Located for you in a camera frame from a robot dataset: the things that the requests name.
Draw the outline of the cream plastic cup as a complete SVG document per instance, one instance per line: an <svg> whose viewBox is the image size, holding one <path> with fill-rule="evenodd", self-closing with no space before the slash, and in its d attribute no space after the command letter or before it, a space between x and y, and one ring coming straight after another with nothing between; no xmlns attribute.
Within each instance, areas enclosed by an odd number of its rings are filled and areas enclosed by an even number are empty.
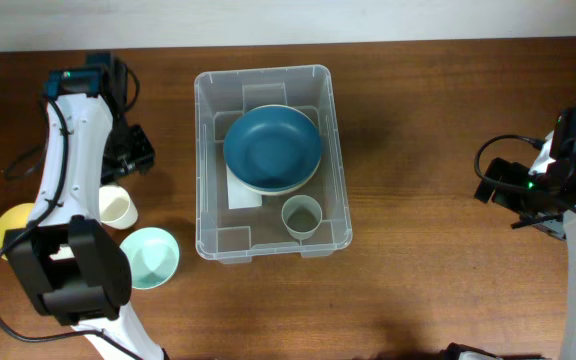
<svg viewBox="0 0 576 360"><path fill-rule="evenodd" d="M100 220L118 230L136 224L138 211L129 193L118 185L106 185L99 189Z"/></svg>

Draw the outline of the grey plastic cup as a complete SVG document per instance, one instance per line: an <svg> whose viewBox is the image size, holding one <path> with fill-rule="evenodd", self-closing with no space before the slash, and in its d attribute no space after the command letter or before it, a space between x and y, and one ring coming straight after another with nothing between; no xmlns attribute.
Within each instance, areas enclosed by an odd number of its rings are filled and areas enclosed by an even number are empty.
<svg viewBox="0 0 576 360"><path fill-rule="evenodd" d="M314 198L295 195L282 206L281 219L289 235L301 241L314 235L323 221L323 211Z"/></svg>

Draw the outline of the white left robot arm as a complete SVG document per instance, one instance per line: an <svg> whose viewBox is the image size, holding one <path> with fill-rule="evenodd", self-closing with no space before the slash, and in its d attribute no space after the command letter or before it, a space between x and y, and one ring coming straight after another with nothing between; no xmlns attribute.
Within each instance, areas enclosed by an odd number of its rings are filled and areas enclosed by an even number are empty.
<svg viewBox="0 0 576 360"><path fill-rule="evenodd" d="M99 189L146 173L155 150L127 113L135 73L109 52L54 70L44 83L48 135L42 180L27 223L4 235L7 260L35 311L85 336L105 359L165 359L130 303L129 260L102 226Z"/></svg>

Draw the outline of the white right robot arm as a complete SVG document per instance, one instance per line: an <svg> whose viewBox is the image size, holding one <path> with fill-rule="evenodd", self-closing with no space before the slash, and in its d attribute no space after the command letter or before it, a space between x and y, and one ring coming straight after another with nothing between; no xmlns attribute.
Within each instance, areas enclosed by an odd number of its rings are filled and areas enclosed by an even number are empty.
<svg viewBox="0 0 576 360"><path fill-rule="evenodd" d="M511 210L513 228L533 227L567 245L567 319L560 356L576 359L576 106L563 110L545 138L525 136L538 150L530 166L495 158L487 168L474 159L480 184L475 198Z"/></svg>

